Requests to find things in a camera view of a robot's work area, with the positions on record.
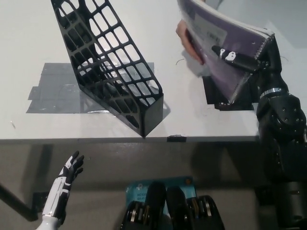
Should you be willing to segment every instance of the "gray floor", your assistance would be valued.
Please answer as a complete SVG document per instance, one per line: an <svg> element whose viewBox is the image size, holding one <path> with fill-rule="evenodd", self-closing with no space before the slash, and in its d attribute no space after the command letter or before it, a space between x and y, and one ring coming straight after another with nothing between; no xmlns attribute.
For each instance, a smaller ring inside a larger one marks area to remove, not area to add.
<svg viewBox="0 0 307 230"><path fill-rule="evenodd" d="M275 230L272 208L259 208L253 186L264 184L256 143L0 145L0 182L25 202L48 190L65 160L80 150L84 172L73 186L63 230L118 229L125 186L139 179L193 175L198 195L217 203L227 230ZM34 230L0 202L0 229Z"/></svg>

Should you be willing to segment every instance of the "human hand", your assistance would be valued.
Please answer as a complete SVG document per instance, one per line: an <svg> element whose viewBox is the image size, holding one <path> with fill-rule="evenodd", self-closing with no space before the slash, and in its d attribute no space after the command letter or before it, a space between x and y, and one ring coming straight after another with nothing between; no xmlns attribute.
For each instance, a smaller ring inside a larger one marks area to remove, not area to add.
<svg viewBox="0 0 307 230"><path fill-rule="evenodd" d="M185 50L187 51L188 54L191 55L192 58L194 58L195 60L197 60L201 65L204 64L204 61L202 60L202 58L196 53L191 41L190 41L190 35L189 35L189 31L187 28L187 24L184 20L181 20L177 26L176 29L176 33L177 35L180 37L181 39L181 43L183 45L183 47L185 48Z"/></svg>

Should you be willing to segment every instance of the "table surface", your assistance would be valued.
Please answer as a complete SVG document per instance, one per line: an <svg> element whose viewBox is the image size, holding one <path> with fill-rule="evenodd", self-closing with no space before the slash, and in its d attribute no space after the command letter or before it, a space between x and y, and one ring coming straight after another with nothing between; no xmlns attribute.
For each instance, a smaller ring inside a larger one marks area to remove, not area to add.
<svg viewBox="0 0 307 230"><path fill-rule="evenodd" d="M175 29L181 16L177 1L111 0L147 62L154 63L170 113L147 136L137 133L110 113L28 114L29 93L37 86L45 63L69 63L69 57L49 0L0 0L0 141L39 142L166 141L182 135L187 141L254 140L253 111L220 112L207 105L202 79L182 60ZM219 11L276 32L283 61L283 78L307 111L305 0L224 0Z"/></svg>

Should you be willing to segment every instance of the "black base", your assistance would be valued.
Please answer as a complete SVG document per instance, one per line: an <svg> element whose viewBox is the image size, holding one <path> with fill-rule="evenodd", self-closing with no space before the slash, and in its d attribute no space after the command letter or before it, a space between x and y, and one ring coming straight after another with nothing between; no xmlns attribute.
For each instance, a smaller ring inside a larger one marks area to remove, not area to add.
<svg viewBox="0 0 307 230"><path fill-rule="evenodd" d="M16 197L11 191L0 184L0 200L11 207L19 215L27 221L38 220L38 215L35 209L29 208L24 202Z"/></svg>
<svg viewBox="0 0 307 230"><path fill-rule="evenodd" d="M241 96L234 103L229 103L211 77L202 77L202 80L207 104L214 104L214 107L220 111L254 110L252 103L257 103L259 100L256 84L252 80L245 85Z"/></svg>

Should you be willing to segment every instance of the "purple notebook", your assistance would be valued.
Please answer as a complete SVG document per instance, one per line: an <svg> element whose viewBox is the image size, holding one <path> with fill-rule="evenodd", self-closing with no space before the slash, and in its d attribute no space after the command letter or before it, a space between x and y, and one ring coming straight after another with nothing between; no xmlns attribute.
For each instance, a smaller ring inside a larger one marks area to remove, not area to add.
<svg viewBox="0 0 307 230"><path fill-rule="evenodd" d="M202 0L177 1L196 51L208 65L211 77L221 93L230 103L234 102L250 75L224 63L211 47L218 45L258 58L273 32L232 20Z"/></svg>

